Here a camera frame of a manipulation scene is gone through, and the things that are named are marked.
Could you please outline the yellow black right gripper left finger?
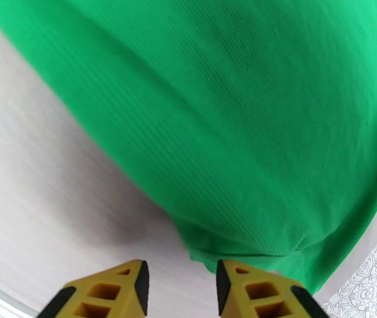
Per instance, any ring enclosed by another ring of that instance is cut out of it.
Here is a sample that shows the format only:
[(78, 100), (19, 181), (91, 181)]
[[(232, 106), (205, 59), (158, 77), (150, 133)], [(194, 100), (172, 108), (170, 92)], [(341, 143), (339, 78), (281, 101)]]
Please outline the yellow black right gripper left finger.
[(43, 318), (146, 318), (150, 274), (144, 260), (68, 282), (43, 309)]

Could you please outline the green cloth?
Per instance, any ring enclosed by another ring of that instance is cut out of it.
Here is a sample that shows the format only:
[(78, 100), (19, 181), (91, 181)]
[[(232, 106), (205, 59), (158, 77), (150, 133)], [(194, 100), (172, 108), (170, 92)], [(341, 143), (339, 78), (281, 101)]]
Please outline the green cloth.
[(377, 0), (0, 0), (190, 256), (317, 292), (377, 212)]

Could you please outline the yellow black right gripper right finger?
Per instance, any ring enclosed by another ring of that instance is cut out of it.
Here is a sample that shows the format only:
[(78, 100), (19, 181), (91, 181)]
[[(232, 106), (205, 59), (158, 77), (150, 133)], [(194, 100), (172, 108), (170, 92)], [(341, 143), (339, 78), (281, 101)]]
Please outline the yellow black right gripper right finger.
[(318, 318), (318, 303), (293, 279), (235, 260), (216, 269), (220, 318)]

